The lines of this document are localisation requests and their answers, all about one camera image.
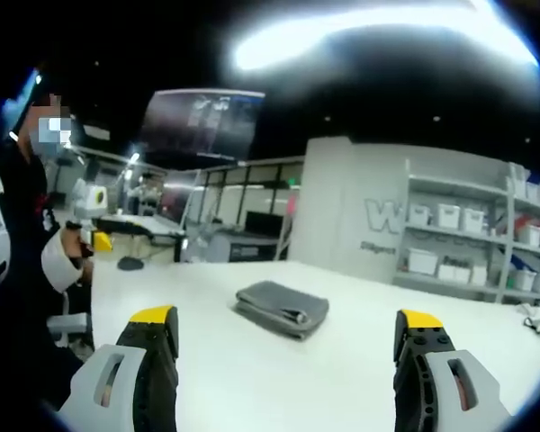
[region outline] black ceiling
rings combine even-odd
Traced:
[[[345,1],[344,7],[370,3]],[[540,59],[540,1],[503,3]],[[472,53],[460,46],[449,52],[443,40],[347,31],[271,73],[246,76],[229,66],[231,48],[261,23],[304,11],[341,10],[341,5],[218,1],[137,10],[137,21],[128,20],[126,11],[121,19],[128,28],[112,34],[88,28],[72,49],[57,46],[48,70],[81,122],[111,131],[111,141],[84,145],[120,155],[128,153],[155,90],[226,87],[266,93],[252,158],[303,154],[309,137],[346,134],[365,142],[465,149],[540,163],[526,152],[540,146],[540,104],[524,102],[519,89],[513,94],[495,74],[483,79]],[[148,162],[164,167],[218,163],[183,155]]]

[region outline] hand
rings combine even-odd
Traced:
[[[89,259],[85,259],[82,268],[82,284],[92,284],[92,272],[94,271],[94,263]]]
[[[68,258],[81,258],[82,248],[80,247],[80,229],[63,228],[60,232],[62,247]]]

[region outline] gray folded towel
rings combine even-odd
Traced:
[[[236,293],[236,311],[263,327],[305,339],[326,318],[329,302],[263,281]]]

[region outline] white shelving unit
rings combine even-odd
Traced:
[[[486,286],[479,286],[466,283],[457,283],[438,279],[437,277],[405,272],[401,269],[400,263],[403,256],[400,253],[396,258],[396,274],[394,283],[399,286],[413,287],[426,286],[433,287],[433,292],[443,289],[445,292],[454,290],[457,293],[479,293],[484,294],[484,299],[491,299],[495,302],[502,302],[504,297],[515,299],[540,300],[539,292],[524,292],[508,288],[510,261],[514,250],[523,250],[538,254],[540,247],[532,247],[514,240],[514,219],[517,212],[522,212],[540,219],[540,203],[530,202],[524,198],[517,198],[514,189],[509,185],[506,189],[475,184],[470,182],[458,182],[453,179],[434,177],[429,175],[411,175],[410,162],[407,161],[407,181],[404,191],[404,200],[401,211],[402,231],[400,238],[400,252],[405,249],[405,237],[412,232],[427,233],[429,236],[447,236],[452,239],[468,239],[484,244],[484,250],[489,256],[488,270],[491,276],[491,265],[495,249],[503,250],[503,258],[500,263],[499,278],[497,282],[489,279]],[[496,209],[502,209],[506,217],[504,226],[498,226],[497,230],[502,232],[499,236],[487,236],[477,233],[464,232],[457,229],[443,229],[432,225],[416,225],[407,221],[407,213],[410,198],[413,194],[435,195],[436,198],[450,197],[480,202],[489,206],[489,225],[496,225]]]

